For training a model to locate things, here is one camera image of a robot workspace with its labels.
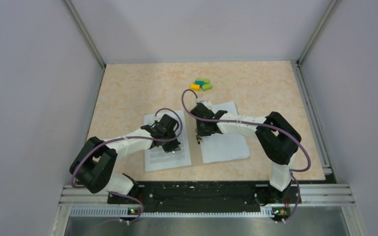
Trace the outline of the metal folder clip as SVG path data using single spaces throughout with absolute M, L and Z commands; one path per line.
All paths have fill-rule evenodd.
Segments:
M 198 130 L 197 129 L 195 130 L 195 136 L 196 136 L 197 143 L 200 144 L 202 142 L 202 136 L 200 136 L 198 134 Z

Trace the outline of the light green block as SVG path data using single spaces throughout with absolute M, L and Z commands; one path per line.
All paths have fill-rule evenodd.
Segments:
M 201 86 L 202 90 L 203 91 L 208 91 L 208 90 L 211 90 L 213 88 L 212 84 L 203 84 Z

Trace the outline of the white paper sheet stack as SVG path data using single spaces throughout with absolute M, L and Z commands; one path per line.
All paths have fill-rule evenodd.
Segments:
M 204 136 L 200 146 L 204 164 L 246 159 L 251 154 L 246 138 L 237 134 Z

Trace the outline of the teal block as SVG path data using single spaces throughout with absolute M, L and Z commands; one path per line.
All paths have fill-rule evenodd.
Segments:
M 195 81 L 194 83 L 200 86 L 203 86 L 205 84 L 203 81 Z

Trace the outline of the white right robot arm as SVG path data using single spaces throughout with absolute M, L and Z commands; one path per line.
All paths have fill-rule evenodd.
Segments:
M 272 162 L 268 186 L 254 195 L 260 206 L 287 203 L 291 176 L 291 160 L 302 140 L 298 132 L 278 112 L 265 117 L 249 117 L 225 110 L 213 112 L 204 103 L 197 103 L 189 114 L 196 119 L 199 138 L 213 134 L 236 134 L 256 138 L 266 156 Z

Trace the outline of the printed white paper sheet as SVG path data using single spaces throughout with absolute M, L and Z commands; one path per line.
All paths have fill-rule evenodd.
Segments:
M 186 129 L 185 113 L 183 110 L 175 111 L 183 122 L 183 130 L 177 141 L 179 150 L 166 153 L 162 147 L 145 150 L 145 171 L 159 171 L 190 166 L 192 164 L 189 149 L 189 139 Z

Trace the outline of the yellow block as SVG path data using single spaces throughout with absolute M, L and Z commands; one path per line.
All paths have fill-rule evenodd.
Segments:
M 189 88 L 190 88 L 191 90 L 193 90 L 193 91 L 200 91 L 200 89 L 201 89 L 201 85 L 198 85 L 198 84 L 191 84 Z

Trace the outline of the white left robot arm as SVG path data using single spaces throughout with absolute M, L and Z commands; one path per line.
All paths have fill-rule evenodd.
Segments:
M 86 189 L 92 194 L 107 192 L 126 203 L 141 203 L 138 183 L 127 174 L 114 172 L 121 158 L 133 153 L 160 147 L 164 152 L 179 149 L 178 137 L 183 131 L 180 116 L 164 114 L 152 124 L 113 139 L 89 138 L 72 162 L 69 172 L 74 189 Z

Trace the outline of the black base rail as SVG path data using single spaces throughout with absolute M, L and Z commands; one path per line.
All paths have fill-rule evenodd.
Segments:
M 129 195 L 131 199 L 109 194 L 107 202 L 141 202 L 145 213 L 241 213 L 302 201 L 296 184 L 280 192 L 269 181 L 141 181 Z

